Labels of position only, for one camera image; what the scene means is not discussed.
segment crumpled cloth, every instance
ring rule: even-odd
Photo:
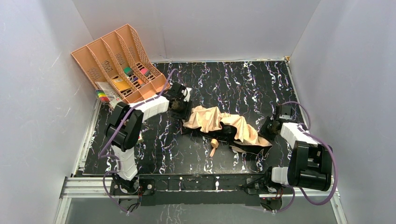
[[[193,108],[190,118],[184,121],[183,126],[191,129],[201,128],[201,132],[208,133],[209,131],[221,130],[220,122],[237,128],[234,139],[241,141],[241,143],[235,142],[237,144],[263,147],[271,146],[271,143],[265,138],[258,136],[257,131],[246,123],[243,116],[220,113],[218,107],[206,109],[202,106],[197,106]]]

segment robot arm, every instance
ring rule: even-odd
[[[292,123],[291,106],[279,105],[271,120],[267,117],[259,134],[269,140],[282,136],[292,148],[288,167],[269,167],[264,185],[280,188],[281,185],[327,191],[331,185],[332,160],[326,148],[305,133],[303,124]]]
[[[114,154],[120,159],[121,168],[118,168],[119,171],[117,175],[120,181],[125,180],[125,186],[130,184],[130,181],[138,172],[134,158],[134,146],[139,139],[142,122],[167,111],[170,111],[171,116],[174,118],[189,118],[192,107],[190,94],[191,88],[186,88],[179,83],[174,83],[171,89],[164,93],[163,96],[158,97],[154,95],[146,99],[144,104],[135,107],[129,115],[127,122],[125,122],[112,141]],[[128,110],[137,104],[138,103],[128,105],[121,102],[116,105],[110,119],[110,124],[106,130],[106,136],[108,138],[114,134]]]

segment green item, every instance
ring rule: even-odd
[[[124,68],[125,75],[128,74],[132,69],[129,67]]]

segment white wall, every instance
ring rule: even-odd
[[[322,0],[291,56],[351,224],[395,223],[396,2]]]
[[[70,53],[92,37],[71,0],[0,5],[0,223],[52,223],[95,101]]]
[[[280,58],[320,0],[73,0],[93,38],[129,23],[151,61]]]

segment black marble tabletop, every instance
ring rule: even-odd
[[[166,77],[177,68],[172,81],[193,89],[193,107],[218,106],[221,112],[243,115],[257,130],[275,106],[296,101],[296,95],[284,61],[157,63]],[[296,109],[297,121],[302,121]],[[103,175],[113,170],[115,161],[98,160],[106,144],[104,128],[111,110],[101,106],[92,143],[85,163],[84,175]],[[140,174],[252,174],[264,172],[268,166],[287,166],[291,150],[286,141],[277,137],[267,154],[237,153],[220,143],[210,158],[210,139],[182,134],[181,121],[167,113],[156,115],[142,126],[144,142],[137,145],[135,159]]]

